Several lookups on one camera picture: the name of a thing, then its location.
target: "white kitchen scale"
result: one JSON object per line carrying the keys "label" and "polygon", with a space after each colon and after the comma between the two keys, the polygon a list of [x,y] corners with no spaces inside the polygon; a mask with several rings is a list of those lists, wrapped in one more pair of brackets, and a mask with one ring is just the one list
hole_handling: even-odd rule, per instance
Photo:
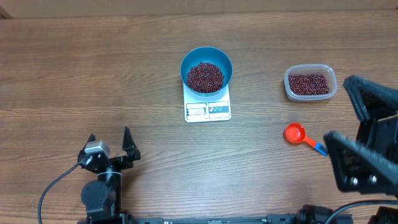
{"label": "white kitchen scale", "polygon": [[183,94],[186,122],[229,121],[231,119],[228,85],[214,96],[199,96],[183,83]]}

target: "container of red beans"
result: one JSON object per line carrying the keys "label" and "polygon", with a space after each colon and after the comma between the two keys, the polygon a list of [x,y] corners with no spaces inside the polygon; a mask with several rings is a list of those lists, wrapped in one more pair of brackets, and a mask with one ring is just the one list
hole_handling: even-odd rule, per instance
{"label": "container of red beans", "polygon": [[287,98],[292,101],[315,101],[331,98],[337,91],[333,69],[323,64],[295,65],[284,77]]}
{"label": "container of red beans", "polygon": [[194,94],[214,96],[232,79],[231,60],[220,49],[199,47],[182,60],[181,79]]}

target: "plastic container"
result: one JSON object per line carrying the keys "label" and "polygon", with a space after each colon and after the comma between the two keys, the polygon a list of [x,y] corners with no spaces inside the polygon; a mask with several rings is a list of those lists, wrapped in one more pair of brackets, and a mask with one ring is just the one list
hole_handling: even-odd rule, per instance
{"label": "plastic container", "polygon": [[[329,87],[328,94],[322,95],[297,95],[293,93],[289,85],[289,75],[311,75],[312,73],[322,73],[325,76],[326,82]],[[331,98],[337,91],[337,80],[336,75],[331,67],[324,64],[307,64],[307,65],[295,65],[290,67],[284,77],[285,90],[287,98],[292,101],[304,102],[304,101],[315,101],[325,100]]]}

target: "wooden table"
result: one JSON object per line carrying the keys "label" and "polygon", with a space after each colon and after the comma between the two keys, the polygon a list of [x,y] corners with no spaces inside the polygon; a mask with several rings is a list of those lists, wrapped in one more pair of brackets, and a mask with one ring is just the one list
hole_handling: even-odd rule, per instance
{"label": "wooden table", "polygon": [[[210,45],[234,65],[231,121],[187,124],[180,62]],[[325,63],[339,89],[293,103],[284,72]],[[398,88],[398,11],[270,12],[0,21],[0,223],[37,223],[44,188],[69,169],[95,133],[123,154],[128,126],[142,159],[124,172],[123,208],[137,217],[241,217],[336,209],[384,195],[338,191],[330,160],[287,144],[287,124],[321,138],[355,137],[341,87],[357,74]],[[44,200],[44,223],[85,218],[75,170]],[[377,207],[350,210],[367,223]]]}

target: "black cable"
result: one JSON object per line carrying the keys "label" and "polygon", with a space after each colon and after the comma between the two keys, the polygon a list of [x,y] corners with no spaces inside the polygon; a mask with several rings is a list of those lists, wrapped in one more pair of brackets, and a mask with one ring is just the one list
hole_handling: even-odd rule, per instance
{"label": "black cable", "polygon": [[364,200],[364,201],[349,203],[349,204],[343,205],[340,208],[338,208],[337,210],[335,210],[329,216],[329,218],[326,220],[325,224],[331,224],[332,219],[334,219],[341,212],[343,212],[349,208],[362,206],[362,205],[398,205],[398,201],[397,200]]}
{"label": "black cable", "polygon": [[42,197],[40,198],[39,201],[39,207],[37,209],[37,219],[39,219],[39,224],[43,224],[42,223],[42,204],[43,204],[43,199],[45,194],[50,190],[50,188],[52,186],[54,186],[54,184],[56,184],[58,181],[60,181],[60,179],[64,178],[66,175],[68,175],[70,172],[72,172],[74,169],[76,169],[76,167],[78,167],[80,163],[76,163],[72,168],[70,168],[68,171],[66,171],[66,173],[62,174],[60,177],[58,177],[57,179],[55,179],[55,181],[53,181],[43,192]]}

